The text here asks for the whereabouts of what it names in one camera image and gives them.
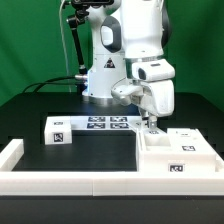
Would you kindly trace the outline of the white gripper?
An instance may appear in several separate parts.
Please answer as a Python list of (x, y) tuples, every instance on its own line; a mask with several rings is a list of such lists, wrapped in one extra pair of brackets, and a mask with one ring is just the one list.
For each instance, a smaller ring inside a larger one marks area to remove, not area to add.
[(141, 90), (132, 95), (132, 103), (145, 110), (142, 114), (142, 126), (150, 130), (156, 129), (157, 117), (170, 116), (174, 111), (173, 82), (142, 82)]

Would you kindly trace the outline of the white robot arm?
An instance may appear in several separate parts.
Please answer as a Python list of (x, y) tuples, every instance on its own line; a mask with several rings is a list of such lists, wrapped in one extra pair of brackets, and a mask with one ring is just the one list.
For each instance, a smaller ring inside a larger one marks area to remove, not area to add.
[(155, 129), (174, 110), (175, 69), (163, 58), (169, 33), (164, 0), (114, 0), (87, 9), (93, 65), (85, 77), (85, 100), (138, 107), (142, 123)]

